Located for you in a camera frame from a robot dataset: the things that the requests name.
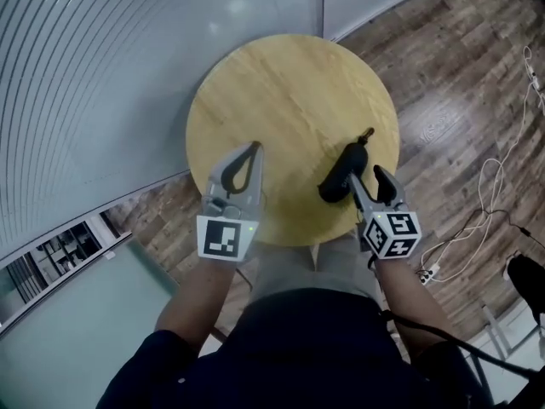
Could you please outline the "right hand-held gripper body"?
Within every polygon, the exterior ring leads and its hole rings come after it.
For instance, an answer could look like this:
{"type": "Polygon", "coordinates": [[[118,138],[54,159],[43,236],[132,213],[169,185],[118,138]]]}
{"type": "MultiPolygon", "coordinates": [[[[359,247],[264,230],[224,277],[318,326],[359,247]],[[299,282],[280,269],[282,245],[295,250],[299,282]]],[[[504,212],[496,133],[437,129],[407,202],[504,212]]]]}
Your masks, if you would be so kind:
{"type": "Polygon", "coordinates": [[[380,260],[407,258],[422,238],[414,211],[372,210],[364,213],[361,238],[380,260]]]}

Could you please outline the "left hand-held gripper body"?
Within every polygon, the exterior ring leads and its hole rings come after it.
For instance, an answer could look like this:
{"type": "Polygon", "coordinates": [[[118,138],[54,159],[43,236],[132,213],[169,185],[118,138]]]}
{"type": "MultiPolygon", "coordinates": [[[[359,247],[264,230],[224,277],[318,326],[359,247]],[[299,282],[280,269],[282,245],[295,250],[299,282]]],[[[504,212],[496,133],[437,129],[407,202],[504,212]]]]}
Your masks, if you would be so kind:
{"type": "Polygon", "coordinates": [[[242,262],[261,220],[261,195],[224,199],[205,194],[197,216],[198,256],[242,262]]]}

